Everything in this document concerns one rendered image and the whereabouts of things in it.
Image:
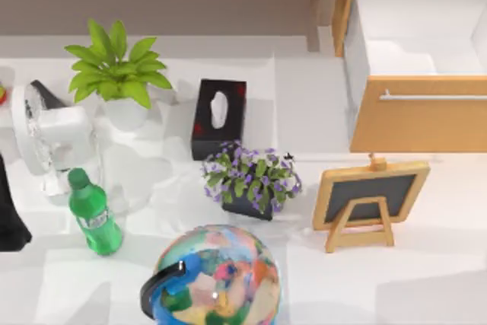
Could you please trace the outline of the black tissue box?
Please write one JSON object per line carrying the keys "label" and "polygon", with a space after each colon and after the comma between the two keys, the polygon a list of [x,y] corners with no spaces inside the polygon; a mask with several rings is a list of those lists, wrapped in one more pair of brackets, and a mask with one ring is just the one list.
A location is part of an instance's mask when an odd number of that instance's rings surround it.
{"label": "black tissue box", "polygon": [[195,161],[221,150],[221,144],[241,140],[247,104],[247,83],[203,78],[190,139]]}

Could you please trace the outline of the purple flower plant black pot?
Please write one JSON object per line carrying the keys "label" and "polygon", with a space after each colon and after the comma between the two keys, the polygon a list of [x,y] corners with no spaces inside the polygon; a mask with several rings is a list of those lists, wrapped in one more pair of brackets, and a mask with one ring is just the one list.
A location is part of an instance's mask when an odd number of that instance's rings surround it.
{"label": "purple flower plant black pot", "polygon": [[202,177],[205,195],[223,210],[264,221],[302,191],[293,155],[249,149],[238,140],[221,143],[202,161]]}

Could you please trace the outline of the wooden framed blackboard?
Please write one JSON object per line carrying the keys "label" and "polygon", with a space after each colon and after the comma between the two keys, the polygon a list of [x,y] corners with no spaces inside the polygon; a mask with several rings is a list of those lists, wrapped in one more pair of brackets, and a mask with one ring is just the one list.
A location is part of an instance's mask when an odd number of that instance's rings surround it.
{"label": "wooden framed blackboard", "polygon": [[328,232],[327,253],[339,247],[392,247],[392,224],[408,218],[430,172],[426,161],[389,163],[369,157],[367,166],[321,174],[312,226]]}

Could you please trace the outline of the colourful globe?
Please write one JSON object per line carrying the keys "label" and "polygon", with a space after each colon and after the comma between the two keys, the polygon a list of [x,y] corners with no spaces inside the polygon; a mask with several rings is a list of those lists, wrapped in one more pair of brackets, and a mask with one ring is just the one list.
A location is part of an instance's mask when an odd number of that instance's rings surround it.
{"label": "colourful globe", "polygon": [[281,302],[270,249],[232,225],[202,225],[174,239],[139,295],[156,325],[277,325]]}

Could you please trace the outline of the green leafy plant white pot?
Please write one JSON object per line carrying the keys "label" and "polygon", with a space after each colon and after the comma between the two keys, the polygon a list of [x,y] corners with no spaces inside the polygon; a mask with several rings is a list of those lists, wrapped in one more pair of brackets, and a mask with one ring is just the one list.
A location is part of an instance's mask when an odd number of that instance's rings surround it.
{"label": "green leafy plant white pot", "polygon": [[152,108],[148,88],[171,90],[164,74],[167,66],[153,50],[156,36],[143,37],[129,46],[125,24],[114,21],[106,30],[93,18],[88,20],[91,45],[70,44],[65,51],[78,58],[72,64],[75,76],[68,91],[80,103],[95,94],[111,124],[123,132],[144,125]]}

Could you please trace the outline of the wooden shelf unit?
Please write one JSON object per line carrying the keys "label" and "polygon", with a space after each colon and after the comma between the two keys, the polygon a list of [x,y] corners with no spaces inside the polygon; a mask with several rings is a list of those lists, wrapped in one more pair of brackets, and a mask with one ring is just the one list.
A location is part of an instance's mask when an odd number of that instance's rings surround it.
{"label": "wooden shelf unit", "polygon": [[130,37],[158,36],[163,49],[195,40],[235,41],[257,48],[273,38],[297,38],[316,51],[335,0],[0,0],[0,53],[15,56],[88,41],[88,20],[125,24]]}

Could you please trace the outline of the green bottle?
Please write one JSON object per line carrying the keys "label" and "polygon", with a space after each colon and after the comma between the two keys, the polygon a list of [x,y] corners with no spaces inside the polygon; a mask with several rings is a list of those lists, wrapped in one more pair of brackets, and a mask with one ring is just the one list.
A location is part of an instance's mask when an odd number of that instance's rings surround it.
{"label": "green bottle", "polygon": [[105,191],[92,183],[80,167],[68,172],[68,184],[71,188],[68,206],[88,247],[101,256],[115,253],[122,245],[123,233],[110,211]]}

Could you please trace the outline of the pale wooden drawer front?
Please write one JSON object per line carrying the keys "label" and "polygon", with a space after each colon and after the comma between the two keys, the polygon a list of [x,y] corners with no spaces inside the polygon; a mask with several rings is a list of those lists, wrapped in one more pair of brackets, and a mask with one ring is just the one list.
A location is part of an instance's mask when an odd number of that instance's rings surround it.
{"label": "pale wooden drawer front", "polygon": [[370,76],[353,152],[487,152],[487,101],[379,100],[391,94],[487,95],[486,75]]}

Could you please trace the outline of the white desk fan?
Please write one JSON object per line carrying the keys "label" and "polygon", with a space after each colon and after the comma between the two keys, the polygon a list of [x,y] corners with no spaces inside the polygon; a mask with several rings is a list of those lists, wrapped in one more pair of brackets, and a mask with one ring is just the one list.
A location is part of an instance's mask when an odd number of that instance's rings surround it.
{"label": "white desk fan", "polygon": [[96,131],[82,106],[67,105],[40,81],[32,81],[13,87],[11,117],[20,156],[51,203],[67,204],[73,168],[84,169],[91,182],[102,184]]}

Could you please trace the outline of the white drawer inside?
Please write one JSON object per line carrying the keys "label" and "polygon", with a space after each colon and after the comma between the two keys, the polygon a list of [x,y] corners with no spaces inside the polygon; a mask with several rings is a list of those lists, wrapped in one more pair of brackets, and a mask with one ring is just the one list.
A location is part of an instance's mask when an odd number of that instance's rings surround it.
{"label": "white drawer inside", "polygon": [[352,0],[347,116],[370,76],[487,76],[487,0]]}

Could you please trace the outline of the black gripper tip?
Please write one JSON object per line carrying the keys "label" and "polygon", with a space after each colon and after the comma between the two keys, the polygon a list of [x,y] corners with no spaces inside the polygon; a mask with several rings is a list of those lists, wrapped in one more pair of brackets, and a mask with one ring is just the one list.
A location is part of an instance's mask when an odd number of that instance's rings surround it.
{"label": "black gripper tip", "polygon": [[32,240],[12,199],[5,162],[0,154],[0,252],[18,252]]}

